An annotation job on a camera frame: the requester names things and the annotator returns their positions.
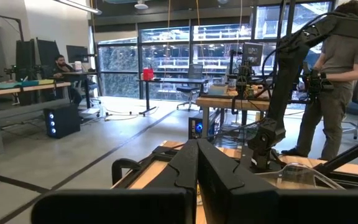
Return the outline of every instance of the desk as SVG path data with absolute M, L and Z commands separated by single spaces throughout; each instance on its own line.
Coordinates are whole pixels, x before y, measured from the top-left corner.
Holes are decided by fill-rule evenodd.
M 150 90 L 149 90 L 149 83 L 177 83 L 177 84 L 197 84 L 201 85 L 200 93 L 204 92 L 204 84 L 208 83 L 206 79 L 192 79 L 192 78 L 161 78 L 161 80 L 136 80 L 140 84 L 142 82 L 146 83 L 146 110 L 143 112 L 139 112 L 145 116 L 147 112 L 150 110 L 154 110 L 156 107 L 150 108 Z
M 97 72 L 63 72 L 62 75 L 66 82 L 75 82 L 75 81 L 85 81 L 85 98 L 86 98 L 86 107 L 91 108 L 91 98 L 90 98 L 90 86 L 88 75 L 98 75 Z
M 203 108 L 203 133 L 202 137 L 206 138 L 208 135 L 209 127 L 209 108 L 221 108 L 222 113 L 224 109 L 231 108 L 231 99 L 222 98 L 207 98 L 199 97 L 196 100 L 196 104 Z M 248 100 L 236 100 L 235 109 L 242 111 L 242 124 L 246 124 L 247 121 L 247 110 L 260 111 L 261 115 L 265 111 L 269 110 L 270 102 L 268 101 L 248 101 Z
M 12 120 L 15 118 L 15 121 L 24 121 L 28 119 L 28 116 L 31 113 L 35 113 L 38 111 L 42 111 L 45 108 L 65 105 L 70 103 L 70 99 L 68 98 L 68 86 L 70 86 L 71 83 L 65 82 L 65 83 L 57 83 L 57 88 L 64 88 L 65 91 L 63 91 L 63 99 L 60 100 L 53 100 L 45 103 L 37 103 L 34 105 L 29 106 L 20 106 L 17 108 L 11 108 L 8 110 L 2 110 L 0 111 L 0 154 L 4 153 L 4 144 L 2 142 L 2 134 L 1 134 L 1 127 L 9 125 L 9 120 Z M 49 88 L 55 88 L 54 84 L 50 85 L 39 85 L 39 86 L 29 86 L 24 87 L 23 91 L 36 91 L 36 90 L 44 90 Z M 20 93 L 20 88 L 11 88 L 7 90 L 0 90 L 0 95 L 4 94 L 10 94 L 10 93 Z
M 175 141 L 164 141 L 161 146 L 165 147 L 174 147 L 181 145 L 182 142 L 175 142 Z M 227 149 L 227 148 L 218 148 L 223 153 L 228 155 L 229 157 L 234 158 L 240 158 L 241 152 L 235 149 Z M 284 156 L 282 157 L 282 160 L 285 162 L 305 162 L 304 165 L 308 166 L 312 163 L 320 163 L 319 160 L 316 159 L 307 159 L 307 158 L 300 158 L 300 157 L 293 157 L 293 156 Z M 140 175 L 134 183 L 129 187 L 129 189 L 142 189 L 144 188 L 151 180 L 153 180 L 156 176 L 163 171 L 163 169 L 167 166 L 167 162 L 162 161 L 155 161 L 153 164 L 151 164 L 143 173 Z M 338 169 L 338 171 L 351 171 L 353 174 L 358 173 L 358 165 L 351 165 L 346 164 Z M 196 209 L 196 223 L 197 224 L 205 224 L 206 223 L 206 217 L 204 212 L 204 207 L 202 205 L 198 205 Z

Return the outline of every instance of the blue light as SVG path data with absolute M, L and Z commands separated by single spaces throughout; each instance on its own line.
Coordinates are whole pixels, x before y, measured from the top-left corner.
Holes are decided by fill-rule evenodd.
M 202 132 L 202 130 L 203 130 L 203 124 L 197 124 L 196 125 L 196 132 L 198 132 L 198 133 L 200 133 L 200 132 Z

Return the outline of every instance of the concrete floor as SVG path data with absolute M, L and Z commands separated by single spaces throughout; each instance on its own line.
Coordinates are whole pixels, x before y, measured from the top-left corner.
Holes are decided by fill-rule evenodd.
M 108 189 L 111 186 L 111 164 L 116 159 L 124 157 L 138 161 L 164 140 L 185 142 L 188 117 L 198 113 L 196 108 L 190 112 L 177 111 L 176 102 L 152 101 L 152 105 L 159 106 L 157 111 L 146 117 L 128 116 L 129 111 L 137 114 L 144 110 L 145 102 L 127 98 L 104 98 L 103 102 L 104 107 L 115 111 L 111 120 L 90 122 L 81 127 L 81 132 L 63 139 L 46 138 L 42 123 L 36 124 L 41 128 L 26 125 L 10 131 L 26 134 L 27 138 L 5 133 L 6 153 L 0 155 L 0 175 L 45 190 Z M 252 114 L 250 111 L 250 120 L 254 119 Z M 235 117 L 227 116 L 226 122 L 232 120 Z M 301 114 L 285 119 L 287 138 L 275 147 L 277 150 L 295 145 L 300 121 Z M 324 139 L 321 124 L 316 130 L 316 138 Z M 351 135 L 344 136 L 341 152 L 357 143 Z M 323 144 L 323 141 L 315 141 L 310 157 L 318 158 Z M 0 182 L 0 223 L 30 223 L 29 202 L 39 195 Z

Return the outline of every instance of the pc case with blue lights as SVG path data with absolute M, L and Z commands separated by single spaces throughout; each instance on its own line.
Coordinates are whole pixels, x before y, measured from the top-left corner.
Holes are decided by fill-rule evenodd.
M 44 109 L 47 136 L 63 138 L 81 130 L 81 120 L 76 105 L 63 105 Z
M 221 127 L 220 122 L 220 109 L 217 109 L 215 112 L 211 113 L 209 116 L 209 129 L 208 136 L 212 136 L 219 132 Z M 188 137 L 189 139 L 200 139 L 203 133 L 203 114 L 198 113 L 196 116 L 189 118 L 188 126 Z

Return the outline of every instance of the man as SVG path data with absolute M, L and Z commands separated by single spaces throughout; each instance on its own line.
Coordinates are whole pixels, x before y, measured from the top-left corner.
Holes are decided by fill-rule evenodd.
M 62 78 L 62 73 L 75 71 L 73 67 L 66 64 L 66 60 L 62 55 L 55 57 L 55 63 L 55 67 L 53 68 L 53 77 L 55 78 Z M 79 106 L 82 101 L 80 93 L 73 87 L 70 88 L 70 98 L 77 106 Z
M 358 1 L 341 4 L 335 11 L 358 16 Z M 314 69 L 327 75 L 334 90 L 321 92 L 317 101 L 306 107 L 296 147 L 282 151 L 284 155 L 308 157 L 314 131 L 322 117 L 326 142 L 321 159 L 328 161 L 338 154 L 342 139 L 341 123 L 352 98 L 353 82 L 358 80 L 358 39 L 332 35 L 326 39 L 321 51 Z

